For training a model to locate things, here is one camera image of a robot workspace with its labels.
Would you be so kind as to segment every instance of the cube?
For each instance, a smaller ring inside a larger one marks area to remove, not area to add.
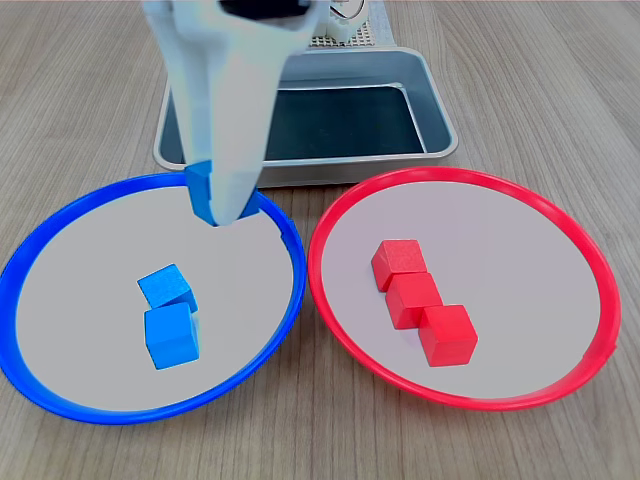
[[[198,332],[187,303],[154,308],[144,314],[147,350],[157,370],[200,357]]]
[[[418,328],[425,307],[442,305],[433,277],[424,272],[394,276],[386,301],[393,326],[398,330]]]
[[[211,213],[211,187],[210,179],[213,164],[211,160],[204,162],[192,163],[184,169],[184,175],[189,189],[189,198],[191,199],[191,208],[193,213],[207,222],[209,225],[216,227],[217,224],[213,220]]]
[[[258,190],[254,190],[251,196],[249,197],[249,201],[247,205],[244,207],[244,210],[240,214],[240,218],[247,218],[251,215],[255,215],[260,211],[260,197],[258,196]]]
[[[191,208],[193,213],[207,222],[213,227],[218,224],[211,213],[211,172],[213,171],[213,163],[211,160],[193,163],[184,169],[187,188],[189,189],[189,198],[191,199]],[[240,214],[240,218],[246,218],[255,215],[260,211],[260,197],[258,191],[254,190],[244,210]]]
[[[151,308],[187,303],[191,313],[198,310],[191,287],[175,264],[138,280],[138,286]]]
[[[478,343],[478,335],[462,305],[424,308],[418,335],[432,367],[468,364]]]
[[[427,273],[417,240],[384,240],[371,260],[378,290],[386,292],[398,274]]]

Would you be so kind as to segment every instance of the blue rim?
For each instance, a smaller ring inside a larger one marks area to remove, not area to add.
[[[0,368],[13,386],[43,409],[79,422],[99,425],[131,425],[180,415],[228,393],[255,373],[278,349],[293,327],[304,297],[307,265],[302,241],[291,220],[262,194],[260,209],[269,215],[282,232],[293,266],[291,301],[278,330],[267,345],[242,370],[196,397],[166,407],[137,412],[109,412],[78,405],[44,387],[24,363],[16,334],[16,312],[24,282],[42,249],[63,228],[84,214],[117,198],[165,187],[186,186],[184,173],[160,173],[136,177],[106,186],[62,208],[36,228],[13,254],[0,276]]]

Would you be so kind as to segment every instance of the stainless steel tray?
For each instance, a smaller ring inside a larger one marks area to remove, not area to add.
[[[402,91],[422,152],[286,160],[272,158],[264,163],[258,187],[357,183],[398,168],[430,165],[455,151],[458,137],[424,58],[414,50],[400,47],[309,49],[288,61],[279,89],[285,92],[384,86]],[[154,158],[168,170],[182,170],[185,166],[168,86],[160,112]]]

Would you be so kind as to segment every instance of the plate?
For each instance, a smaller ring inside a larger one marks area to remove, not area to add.
[[[478,334],[469,364],[431,368],[416,330],[393,328],[371,259],[387,239],[416,239],[445,304]],[[329,329],[362,365],[407,392],[478,410],[564,397],[615,350],[620,299],[587,233],[519,185],[455,168],[380,175],[322,216],[309,285]]]
[[[0,277],[0,367],[57,415],[134,424],[224,395],[284,341],[306,262],[293,223],[260,213],[213,228],[191,211],[183,173],[129,179],[71,203],[17,249]],[[156,370],[137,280],[175,263],[199,306],[200,358]]]

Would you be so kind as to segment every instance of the robotic arm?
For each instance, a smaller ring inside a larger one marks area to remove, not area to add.
[[[185,163],[206,166],[208,195],[190,192],[205,221],[229,225],[244,210],[262,171],[284,65],[307,48],[327,4],[144,1],[164,56]]]

